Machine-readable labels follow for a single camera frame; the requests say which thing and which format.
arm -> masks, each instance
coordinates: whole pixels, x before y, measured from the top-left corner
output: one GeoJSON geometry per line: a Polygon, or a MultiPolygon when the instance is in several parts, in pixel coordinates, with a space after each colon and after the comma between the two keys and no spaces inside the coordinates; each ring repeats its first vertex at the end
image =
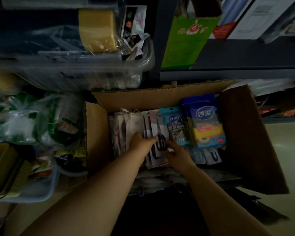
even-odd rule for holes
{"type": "Polygon", "coordinates": [[[22,236],[110,235],[139,167],[156,141],[137,132],[126,153],[57,202],[22,236]]]}
{"type": "Polygon", "coordinates": [[[188,181],[212,235],[271,236],[265,227],[192,161],[189,152],[168,141],[169,164],[188,181]]]}

blue oval logo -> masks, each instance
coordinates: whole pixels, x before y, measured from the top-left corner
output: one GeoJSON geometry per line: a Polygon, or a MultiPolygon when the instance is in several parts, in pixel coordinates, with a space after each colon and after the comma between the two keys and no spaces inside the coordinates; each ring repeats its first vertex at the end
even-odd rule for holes
{"type": "Polygon", "coordinates": [[[200,120],[210,119],[216,111],[216,107],[214,106],[204,106],[197,110],[196,118],[200,120]]]}
{"type": "Polygon", "coordinates": [[[176,123],[178,122],[180,115],[172,115],[168,118],[169,122],[176,123]]]}

tile floor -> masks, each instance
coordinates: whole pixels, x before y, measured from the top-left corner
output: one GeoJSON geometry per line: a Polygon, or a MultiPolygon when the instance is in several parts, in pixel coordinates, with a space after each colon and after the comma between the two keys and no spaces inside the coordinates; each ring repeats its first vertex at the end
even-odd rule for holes
{"type": "MultiPolygon", "coordinates": [[[[295,123],[268,124],[266,128],[278,155],[291,194],[263,195],[246,189],[242,190],[248,194],[259,196],[262,198],[260,201],[265,205],[291,219],[289,222],[269,226],[268,229],[274,236],[295,236],[295,123]]],[[[21,234],[35,218],[39,217],[62,197],[62,193],[56,193],[45,202],[18,205],[7,222],[5,236],[18,236],[21,234]]]]}

person's left hand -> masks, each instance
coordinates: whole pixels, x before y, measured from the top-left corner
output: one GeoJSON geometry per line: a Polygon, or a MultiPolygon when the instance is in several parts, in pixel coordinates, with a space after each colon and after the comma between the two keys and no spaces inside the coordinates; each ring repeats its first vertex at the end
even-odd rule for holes
{"type": "Polygon", "coordinates": [[[144,158],[157,140],[158,137],[145,139],[143,138],[143,133],[138,131],[131,138],[129,151],[136,151],[140,157],[144,158]]]}

green cardboard box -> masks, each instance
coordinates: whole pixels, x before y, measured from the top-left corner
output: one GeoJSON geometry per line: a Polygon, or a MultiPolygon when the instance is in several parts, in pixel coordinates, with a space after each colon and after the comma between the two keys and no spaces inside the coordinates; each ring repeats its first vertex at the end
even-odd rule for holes
{"type": "Polygon", "coordinates": [[[220,2],[215,0],[213,3],[205,3],[208,4],[207,8],[212,10],[212,14],[218,13],[218,16],[198,17],[201,13],[208,14],[208,11],[203,11],[205,5],[201,6],[201,3],[201,1],[193,2],[196,18],[174,17],[162,62],[162,70],[190,69],[218,24],[222,14],[220,2]]]}

